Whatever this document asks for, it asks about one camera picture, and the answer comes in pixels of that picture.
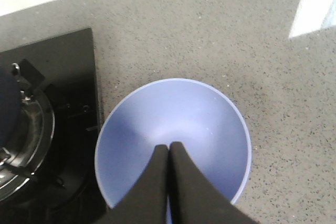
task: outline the bowl rim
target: bowl rim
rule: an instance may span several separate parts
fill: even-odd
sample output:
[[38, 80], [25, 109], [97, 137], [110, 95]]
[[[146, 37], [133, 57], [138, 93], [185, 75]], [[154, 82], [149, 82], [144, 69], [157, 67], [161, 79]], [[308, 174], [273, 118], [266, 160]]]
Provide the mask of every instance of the bowl rim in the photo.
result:
[[225, 99], [226, 102], [228, 102], [228, 104], [235, 110], [236, 114], [238, 115], [239, 119], [240, 119], [240, 122], [241, 124], [243, 125], [243, 128], [244, 128], [244, 131], [245, 131], [245, 135], [246, 135], [246, 144], [247, 144], [247, 163], [246, 163], [246, 168], [245, 168], [245, 173], [244, 173], [244, 177], [243, 177], [243, 180], [241, 181], [240, 183], [240, 186], [239, 186], [239, 189], [238, 191], [236, 192], [235, 196], [232, 198], [232, 200], [230, 201], [231, 204], [235, 204], [238, 200], [238, 198], [241, 196], [246, 184], [247, 184], [247, 181], [248, 181], [248, 177], [249, 177], [249, 174], [250, 174], [250, 170], [251, 170], [251, 163], [252, 163], [252, 146], [251, 146], [251, 139], [250, 139], [250, 135], [249, 135], [249, 132], [248, 132], [248, 128], [247, 128], [247, 125], [246, 125], [246, 122], [242, 116], [242, 114], [240, 113], [240, 111], [238, 110], [237, 106], [234, 105], [234, 103], [226, 96], [224, 95], [222, 92], [220, 92], [219, 90], [215, 89], [214, 87], [210, 86], [209, 84], [206, 84], [206, 83], [203, 83], [203, 82], [200, 82], [200, 81], [196, 81], [196, 80], [192, 80], [192, 79], [185, 79], [185, 78], [168, 78], [168, 79], [162, 79], [162, 80], [158, 80], [158, 81], [153, 81], [153, 82], [150, 82], [148, 84], [145, 84], [137, 89], [135, 89], [134, 91], [132, 91], [131, 93], [129, 93], [126, 97], [124, 97], [115, 107], [114, 109], [111, 111], [111, 113], [109, 114], [109, 116], [106, 118], [106, 120], [104, 121], [104, 124], [99, 132], [99, 135], [98, 135], [98, 140], [97, 140], [97, 143], [96, 143], [96, 148], [95, 148], [95, 159], [94, 159], [94, 171], [95, 171], [95, 174], [96, 174], [96, 178], [97, 178], [97, 183], [98, 183], [98, 187], [101, 191], [101, 194], [103, 196], [103, 198], [105, 199], [105, 201], [107, 202], [107, 204], [110, 206], [110, 207], [114, 207], [116, 204], [111, 204], [111, 202], [109, 202], [110, 200], [106, 197], [106, 193], [105, 193], [105, 190], [103, 188], [103, 186], [101, 185], [101, 182], [100, 182], [100, 171], [98, 169], [98, 147], [100, 145], [100, 140], [101, 140], [101, 137], [102, 137], [102, 134], [104, 132], [104, 129], [106, 127], [106, 125], [108, 124], [110, 118], [112, 117], [112, 115], [115, 113], [115, 111], [131, 96], [133, 96], [134, 94], [138, 93], [139, 91], [149, 87], [149, 86], [152, 86], [152, 85], [155, 85], [155, 84], [158, 84], [158, 83], [161, 83], [161, 82], [168, 82], [168, 81], [185, 81], [185, 82], [191, 82], [191, 83], [195, 83], [195, 84], [199, 84], [199, 85], [202, 85], [214, 92], [216, 92], [217, 94], [219, 94], [222, 98]]

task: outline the gas stove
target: gas stove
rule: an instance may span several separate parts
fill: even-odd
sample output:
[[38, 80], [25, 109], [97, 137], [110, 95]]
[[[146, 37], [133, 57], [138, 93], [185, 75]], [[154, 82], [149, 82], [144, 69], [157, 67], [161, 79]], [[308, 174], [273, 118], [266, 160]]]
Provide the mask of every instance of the gas stove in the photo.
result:
[[101, 118], [94, 60], [91, 29], [0, 53], [19, 92], [10, 99], [19, 106], [1, 115], [13, 123], [0, 146], [1, 223], [89, 224], [107, 211], [93, 164]]

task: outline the black glass cooktop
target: black glass cooktop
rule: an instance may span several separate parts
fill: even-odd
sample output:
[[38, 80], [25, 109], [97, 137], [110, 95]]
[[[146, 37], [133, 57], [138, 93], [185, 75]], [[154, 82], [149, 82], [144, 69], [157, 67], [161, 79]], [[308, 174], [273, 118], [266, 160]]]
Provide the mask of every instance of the black glass cooktop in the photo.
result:
[[43, 183], [29, 181], [0, 201], [1, 224], [93, 223], [107, 207], [94, 176], [100, 116], [92, 31], [88, 28], [1, 52], [0, 66], [9, 70], [13, 62], [23, 59], [45, 77], [39, 88], [53, 107], [55, 132], [36, 172]]

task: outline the plastic bowl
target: plastic bowl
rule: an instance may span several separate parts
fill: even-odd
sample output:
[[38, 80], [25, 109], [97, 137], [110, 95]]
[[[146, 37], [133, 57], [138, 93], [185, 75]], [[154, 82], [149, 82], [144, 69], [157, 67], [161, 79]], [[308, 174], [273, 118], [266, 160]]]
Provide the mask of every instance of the plastic bowl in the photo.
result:
[[207, 179], [232, 204], [251, 166], [251, 142], [235, 105], [215, 88], [189, 79], [149, 83], [125, 97], [100, 132], [99, 188], [115, 206], [139, 178], [155, 145], [183, 142]]

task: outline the gray countertop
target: gray countertop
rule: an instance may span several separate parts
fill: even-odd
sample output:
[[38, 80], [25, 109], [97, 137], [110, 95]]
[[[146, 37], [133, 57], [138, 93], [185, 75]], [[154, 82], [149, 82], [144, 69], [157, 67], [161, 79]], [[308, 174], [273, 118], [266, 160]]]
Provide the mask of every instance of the gray countertop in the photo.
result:
[[334, 223], [336, 34], [288, 39], [299, 1], [57, 0], [0, 17], [0, 51], [91, 27], [105, 117], [154, 80], [214, 86], [254, 147], [237, 206], [261, 223]]

